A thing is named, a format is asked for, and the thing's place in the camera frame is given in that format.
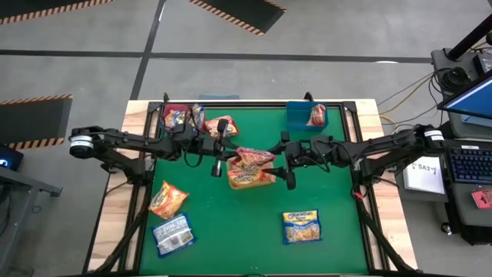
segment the concrete floor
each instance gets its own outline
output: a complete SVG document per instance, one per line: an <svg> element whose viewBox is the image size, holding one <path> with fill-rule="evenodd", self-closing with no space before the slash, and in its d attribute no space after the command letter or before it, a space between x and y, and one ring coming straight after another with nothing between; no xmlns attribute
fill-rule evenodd
<svg viewBox="0 0 492 277"><path fill-rule="evenodd" d="M256 53L429 57L451 47L492 8L487 0L275 0L288 12L259 38L189 4L167 0L153 52ZM142 52L158 0L118 0L29 22L0 26L0 49ZM52 94L75 96L73 127L119 127L139 58L0 56L0 101ZM151 59L139 99L193 99L200 94L241 98L375 98L381 101L432 71L428 64L266 62ZM387 102L389 109L401 98ZM391 112L394 120L433 105L426 88ZM440 114L411 123L438 125ZM390 132L391 126L385 126ZM22 171L64 187L42 196L16 265L35 275L81 271L107 175L99 162L68 154L68 144L25 151ZM57 162L60 168L52 166ZM492 248L467 245L439 230L434 206L404 202L419 268L448 275L490 276Z"/></svg>

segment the crumpled snack bag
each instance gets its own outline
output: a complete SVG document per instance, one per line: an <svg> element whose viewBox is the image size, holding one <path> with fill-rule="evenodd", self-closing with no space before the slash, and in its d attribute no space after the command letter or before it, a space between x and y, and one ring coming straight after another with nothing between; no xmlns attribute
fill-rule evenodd
<svg viewBox="0 0 492 277"><path fill-rule="evenodd" d="M188 195L189 193L182 192L175 186L164 181L161 190L152 198L148 209L163 219L170 219L179 210Z"/></svg>
<svg viewBox="0 0 492 277"><path fill-rule="evenodd" d="M236 149L238 157L228 160L229 185L233 189L247 189L260 185L269 185L275 182L272 174L262 169L272 169L275 155L267 151L240 147Z"/></svg>

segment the snack bag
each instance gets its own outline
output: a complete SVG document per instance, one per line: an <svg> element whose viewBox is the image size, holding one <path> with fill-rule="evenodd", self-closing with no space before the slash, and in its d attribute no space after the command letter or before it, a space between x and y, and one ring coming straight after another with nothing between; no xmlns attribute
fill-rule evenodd
<svg viewBox="0 0 492 277"><path fill-rule="evenodd" d="M321 241L321 223L318 210L284 212L284 243Z"/></svg>
<svg viewBox="0 0 492 277"><path fill-rule="evenodd" d="M188 195L188 193L182 192L164 181L161 190L152 198L148 209L163 219L170 219L179 210Z"/></svg>
<svg viewBox="0 0 492 277"><path fill-rule="evenodd" d="M186 105L176 105L170 109L164 118L165 128L171 132L177 125L188 123L195 128L195 133L204 129L205 108L202 105L194 104L192 107Z"/></svg>
<svg viewBox="0 0 492 277"><path fill-rule="evenodd" d="M275 182L275 176L262 171L274 167L275 155L266 151L238 148L238 157L228 160L229 185L233 189L246 189Z"/></svg>
<svg viewBox="0 0 492 277"><path fill-rule="evenodd" d="M218 138L218 131L217 131L218 121L223 118L228 120L228 127L224 131L224 136L229 137L233 135L238 135L239 129L236 126L236 122L234 122L234 119L232 119L231 116L225 115L211 120L207 120L205 122L205 128L210 132L210 136L213 138Z"/></svg>
<svg viewBox="0 0 492 277"><path fill-rule="evenodd" d="M317 104L311 109L311 117L307 122L308 126L323 126L324 125L324 112L326 107L323 104Z"/></svg>
<svg viewBox="0 0 492 277"><path fill-rule="evenodd" d="M152 227L159 258L193 244L196 238L191 233L190 222L186 214Z"/></svg>

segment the red snack bag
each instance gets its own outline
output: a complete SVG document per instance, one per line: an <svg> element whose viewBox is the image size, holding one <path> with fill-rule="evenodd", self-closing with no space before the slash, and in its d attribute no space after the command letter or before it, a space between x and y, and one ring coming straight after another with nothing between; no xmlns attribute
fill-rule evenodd
<svg viewBox="0 0 492 277"><path fill-rule="evenodd" d="M324 112L326 107L323 104L317 104L311 109L311 117L307 122L309 126L323 126L324 125Z"/></svg>
<svg viewBox="0 0 492 277"><path fill-rule="evenodd" d="M241 161L246 166L263 165L275 159L275 155L268 151L239 147L236 149L236 152L239 154Z"/></svg>
<svg viewBox="0 0 492 277"><path fill-rule="evenodd" d="M236 122L234 122L234 119L232 119L232 117L229 115L224 115L205 122L205 128L210 132L210 136L212 136L213 138L218 138L218 131L217 131L218 121L223 118L228 120L228 127L224 132L224 136L228 137L228 136L238 135L239 129L236 126Z"/></svg>
<svg viewBox="0 0 492 277"><path fill-rule="evenodd" d="M238 148L238 157L228 160L229 185L233 189L246 189L275 182L275 176L262 171L272 169L275 155L266 151Z"/></svg>

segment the computer monitor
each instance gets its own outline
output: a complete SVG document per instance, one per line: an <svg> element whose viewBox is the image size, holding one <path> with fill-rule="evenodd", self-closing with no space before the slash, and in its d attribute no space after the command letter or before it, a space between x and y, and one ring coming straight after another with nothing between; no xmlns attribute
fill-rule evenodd
<svg viewBox="0 0 492 277"><path fill-rule="evenodd" d="M492 70L471 82L462 92L442 101L437 108L492 119Z"/></svg>

